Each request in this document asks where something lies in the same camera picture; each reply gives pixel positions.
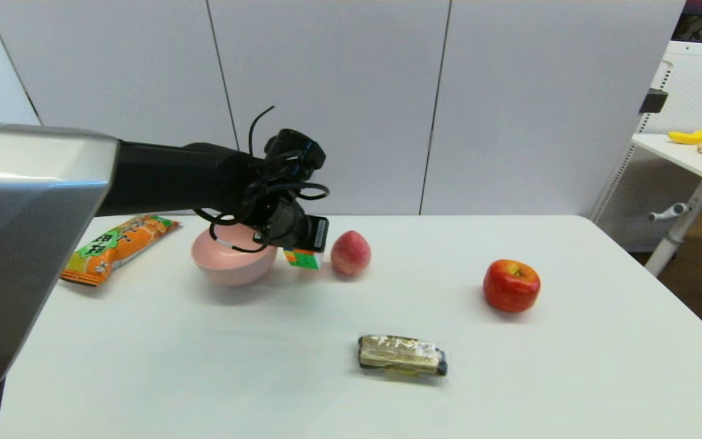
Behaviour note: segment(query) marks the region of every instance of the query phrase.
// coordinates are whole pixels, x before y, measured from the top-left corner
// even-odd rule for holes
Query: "red apple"
[[[541,279],[532,267],[510,259],[494,261],[484,277],[489,305],[506,312],[522,312],[535,305]]]
[[[332,269],[346,276],[362,273],[370,265],[370,245],[354,230],[348,231],[332,245]]]

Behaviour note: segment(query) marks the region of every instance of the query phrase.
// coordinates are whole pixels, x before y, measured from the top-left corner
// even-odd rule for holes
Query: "white table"
[[[669,141],[665,134],[635,134],[633,144],[659,155],[702,178],[702,154],[695,145],[679,145]],[[702,211],[702,180],[693,192],[688,203],[690,209],[677,219],[660,244],[655,248],[646,268],[655,276],[660,275],[676,250],[684,242],[684,236]]]
[[[7,378],[0,439],[702,437],[702,322],[586,219],[331,217],[329,242],[371,243],[362,278],[281,254],[238,291],[193,266],[207,224],[183,219],[103,287],[60,281]],[[481,299],[499,258],[540,273],[529,312]],[[448,376],[365,375],[356,338],[374,333],[438,342]]]

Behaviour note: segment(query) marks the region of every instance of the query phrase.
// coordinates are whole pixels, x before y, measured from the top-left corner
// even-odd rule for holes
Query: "orange snack package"
[[[95,287],[178,225],[156,215],[135,216],[72,253],[61,278]]]

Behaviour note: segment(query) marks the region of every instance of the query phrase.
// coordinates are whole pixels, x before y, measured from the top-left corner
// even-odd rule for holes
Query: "rubik's cube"
[[[320,269],[321,257],[324,253],[308,252],[295,248],[284,248],[284,255],[291,266],[298,266],[307,269]]]

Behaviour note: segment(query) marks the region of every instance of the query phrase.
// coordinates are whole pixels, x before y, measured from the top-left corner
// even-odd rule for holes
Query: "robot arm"
[[[172,148],[0,124],[0,383],[94,216],[195,209],[211,233],[215,224],[243,223],[262,248],[322,252],[327,220],[304,214],[296,200],[328,194],[307,182],[323,150],[294,130],[264,150],[258,159],[205,143]]]
[[[328,194],[307,183],[324,164],[318,143],[294,130],[281,130],[265,147],[264,159],[207,143],[183,148],[119,142],[112,187],[97,216],[192,209],[211,223],[243,223],[262,244],[323,252],[328,222],[304,214],[296,198]],[[323,194],[306,196],[303,189]],[[201,211],[223,212],[212,217]]]

